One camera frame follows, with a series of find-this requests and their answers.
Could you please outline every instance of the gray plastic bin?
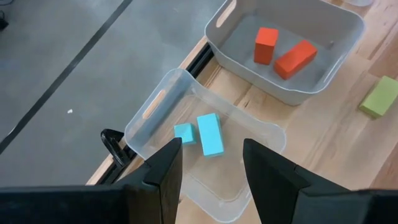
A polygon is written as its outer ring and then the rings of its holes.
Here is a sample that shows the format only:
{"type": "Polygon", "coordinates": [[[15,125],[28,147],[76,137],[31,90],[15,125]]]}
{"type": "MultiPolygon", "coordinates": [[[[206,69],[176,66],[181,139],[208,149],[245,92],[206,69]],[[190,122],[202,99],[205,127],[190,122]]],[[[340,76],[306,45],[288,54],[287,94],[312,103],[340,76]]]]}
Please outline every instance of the gray plastic bin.
{"type": "Polygon", "coordinates": [[[299,105],[329,85],[364,27],[357,14],[319,0],[227,0],[207,24],[205,35],[221,66],[284,103],[299,105]],[[218,19],[233,1],[235,8],[218,27],[218,19]],[[260,27],[279,30],[270,65],[253,60],[260,27]],[[316,46],[318,54],[285,81],[275,73],[274,61],[303,39],[316,46]]]}

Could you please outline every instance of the green block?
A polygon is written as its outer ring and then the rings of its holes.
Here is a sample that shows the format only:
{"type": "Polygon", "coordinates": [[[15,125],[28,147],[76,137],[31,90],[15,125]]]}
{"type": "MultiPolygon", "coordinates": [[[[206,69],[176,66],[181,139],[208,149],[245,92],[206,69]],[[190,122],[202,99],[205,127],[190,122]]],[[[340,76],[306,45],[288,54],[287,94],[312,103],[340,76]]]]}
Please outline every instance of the green block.
{"type": "Polygon", "coordinates": [[[389,77],[382,77],[359,109],[373,118],[379,118],[386,113],[397,96],[398,82],[389,77]]]}

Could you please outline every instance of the orange block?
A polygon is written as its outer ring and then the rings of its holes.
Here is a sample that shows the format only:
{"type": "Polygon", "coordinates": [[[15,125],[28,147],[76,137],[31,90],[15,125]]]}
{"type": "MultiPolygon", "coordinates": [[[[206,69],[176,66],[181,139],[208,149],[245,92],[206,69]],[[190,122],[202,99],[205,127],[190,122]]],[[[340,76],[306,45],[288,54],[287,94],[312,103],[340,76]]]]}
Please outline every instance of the orange block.
{"type": "Polygon", "coordinates": [[[274,70],[284,80],[307,66],[317,56],[318,50],[309,41],[302,40],[275,61],[274,70]]]}
{"type": "Polygon", "coordinates": [[[277,29],[261,27],[254,46],[254,62],[269,65],[274,54],[279,31],[277,29]]]}

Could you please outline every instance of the black stripe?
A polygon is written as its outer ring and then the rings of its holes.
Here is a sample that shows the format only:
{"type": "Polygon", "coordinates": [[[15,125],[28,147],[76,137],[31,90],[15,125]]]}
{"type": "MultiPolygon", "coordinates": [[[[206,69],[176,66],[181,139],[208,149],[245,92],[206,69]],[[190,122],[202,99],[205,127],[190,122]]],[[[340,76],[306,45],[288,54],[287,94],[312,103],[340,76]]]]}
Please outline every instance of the black stripe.
{"type": "Polygon", "coordinates": [[[211,51],[209,43],[199,51],[195,59],[187,67],[187,71],[191,73],[194,78],[198,78],[200,72],[206,67],[207,63],[213,58],[214,53],[211,51]]]}
{"type": "Polygon", "coordinates": [[[87,44],[80,50],[76,57],[69,63],[69,65],[62,71],[57,79],[50,85],[50,87],[43,93],[43,95],[36,101],[33,107],[22,117],[15,128],[0,142],[0,153],[2,153],[8,145],[15,139],[15,137],[22,131],[26,124],[35,116],[38,110],[44,105],[44,103],[53,95],[58,87],[65,81],[76,66],[83,60],[87,53],[94,47],[96,43],[104,36],[106,31],[111,25],[118,19],[118,17],[126,10],[132,0],[124,0],[119,7],[111,14],[106,22],[97,30],[97,32],[91,37],[87,44]]]}

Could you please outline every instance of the clear plastic bin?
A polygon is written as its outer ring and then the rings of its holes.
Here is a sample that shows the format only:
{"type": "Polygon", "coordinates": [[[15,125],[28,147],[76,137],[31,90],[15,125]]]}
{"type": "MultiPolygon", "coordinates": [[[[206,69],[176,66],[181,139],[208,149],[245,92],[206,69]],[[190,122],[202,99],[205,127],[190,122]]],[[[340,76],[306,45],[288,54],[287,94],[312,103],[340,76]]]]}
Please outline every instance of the clear plastic bin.
{"type": "Polygon", "coordinates": [[[344,2],[350,3],[354,6],[368,6],[373,3],[373,0],[344,0],[344,2]]]}
{"type": "Polygon", "coordinates": [[[243,140],[252,138],[281,153],[284,130],[264,123],[201,86],[186,70],[171,70],[125,130],[127,145],[148,159],[174,137],[174,125],[192,123],[197,144],[183,147],[182,193],[216,221],[233,222],[251,199],[243,163],[243,140]],[[217,113],[224,154],[204,158],[197,116],[217,113]]]}

